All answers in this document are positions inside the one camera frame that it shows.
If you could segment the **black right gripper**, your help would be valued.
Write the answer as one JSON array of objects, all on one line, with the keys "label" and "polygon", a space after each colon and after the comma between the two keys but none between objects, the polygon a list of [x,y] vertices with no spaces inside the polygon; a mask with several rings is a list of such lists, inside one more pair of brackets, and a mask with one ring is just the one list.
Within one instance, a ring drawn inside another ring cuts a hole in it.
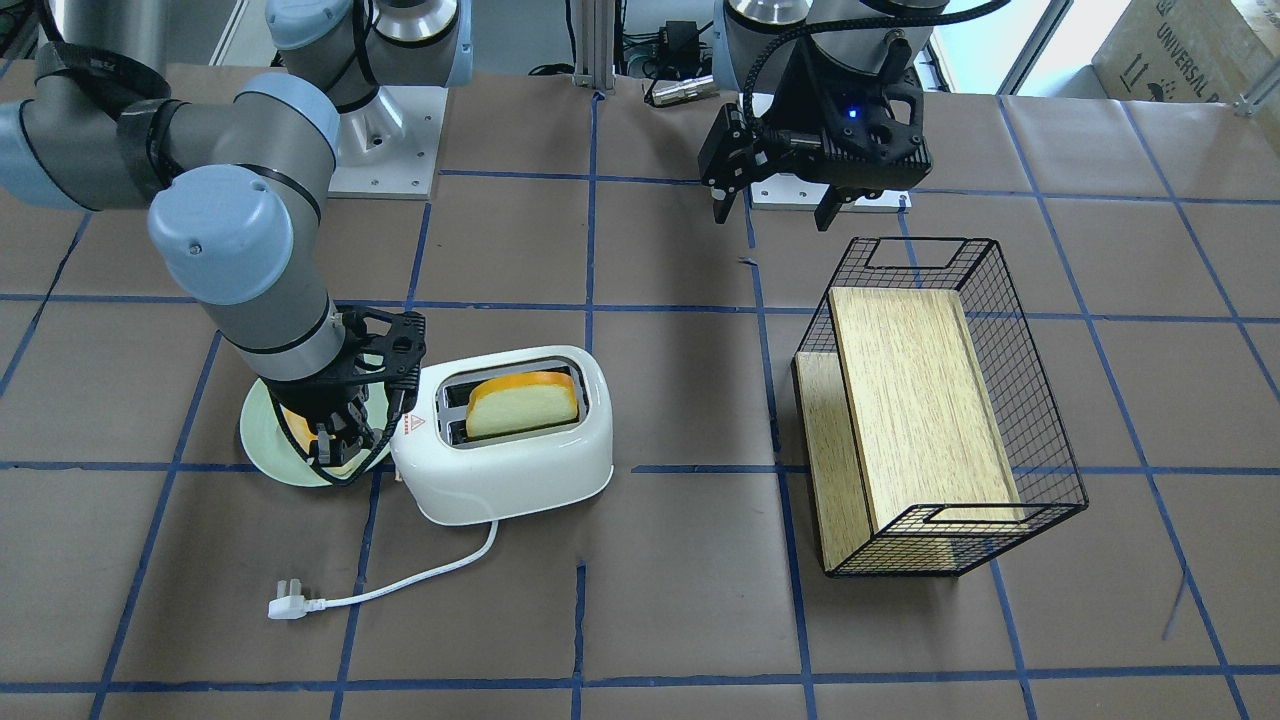
[{"label": "black right gripper", "polygon": [[[416,404],[426,319],[416,311],[338,307],[328,325],[339,340],[328,363],[308,375],[268,375],[264,383],[276,404],[306,418],[315,433],[315,468],[339,468],[361,448],[369,448],[370,457],[357,469],[365,471],[389,443],[396,423]],[[376,383],[381,383],[388,402],[381,430],[374,429],[379,421],[371,421],[372,411],[365,409]]]}]

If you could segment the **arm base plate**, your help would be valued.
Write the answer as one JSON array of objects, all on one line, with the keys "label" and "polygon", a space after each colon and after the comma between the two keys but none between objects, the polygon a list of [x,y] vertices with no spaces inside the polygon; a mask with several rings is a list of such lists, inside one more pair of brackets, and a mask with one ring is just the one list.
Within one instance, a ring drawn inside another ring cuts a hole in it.
[{"label": "arm base plate", "polygon": [[[826,193],[827,186],[810,183],[791,174],[776,174],[751,184],[751,202],[755,208],[777,211],[808,211],[813,214]],[[908,191],[886,190],[878,199],[863,197],[841,206],[841,213],[899,213],[910,211],[911,195]]]},{"label": "arm base plate", "polygon": [[422,200],[433,196],[449,91],[383,86],[339,115],[332,199]]}]

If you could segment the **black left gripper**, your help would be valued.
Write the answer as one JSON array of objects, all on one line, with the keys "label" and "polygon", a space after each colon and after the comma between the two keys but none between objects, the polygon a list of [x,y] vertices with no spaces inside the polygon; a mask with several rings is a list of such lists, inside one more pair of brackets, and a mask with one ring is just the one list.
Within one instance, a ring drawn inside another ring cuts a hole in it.
[{"label": "black left gripper", "polygon": [[815,206],[826,232],[841,209],[886,190],[910,190],[932,169],[923,92],[908,79],[905,38],[881,38],[884,58],[868,73],[827,56],[814,38],[795,42],[771,108],[754,129],[744,109],[724,104],[698,154],[716,224],[736,197],[778,173],[828,184]]}]

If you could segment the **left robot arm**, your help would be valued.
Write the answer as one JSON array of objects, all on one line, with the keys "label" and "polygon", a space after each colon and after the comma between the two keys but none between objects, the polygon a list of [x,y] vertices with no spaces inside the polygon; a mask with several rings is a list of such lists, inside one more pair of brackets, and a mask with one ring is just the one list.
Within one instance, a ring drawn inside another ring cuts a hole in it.
[{"label": "left robot arm", "polygon": [[815,227],[860,199],[918,186],[932,168],[913,64],[943,1],[722,1],[712,76],[733,99],[698,154],[723,223],[753,184],[820,184]]}]

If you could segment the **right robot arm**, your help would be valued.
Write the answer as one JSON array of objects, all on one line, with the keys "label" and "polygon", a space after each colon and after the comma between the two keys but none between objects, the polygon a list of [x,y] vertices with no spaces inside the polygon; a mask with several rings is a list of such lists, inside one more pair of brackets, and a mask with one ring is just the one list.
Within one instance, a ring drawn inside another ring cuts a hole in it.
[{"label": "right robot arm", "polygon": [[334,174],[410,147],[393,87],[470,81],[467,1],[269,1],[280,72],[174,97],[160,1],[37,1],[35,96],[3,105],[23,202],[141,208],[166,269],[257,375],[243,427],[280,482],[347,486],[412,407],[425,320],[337,304],[314,246]]}]

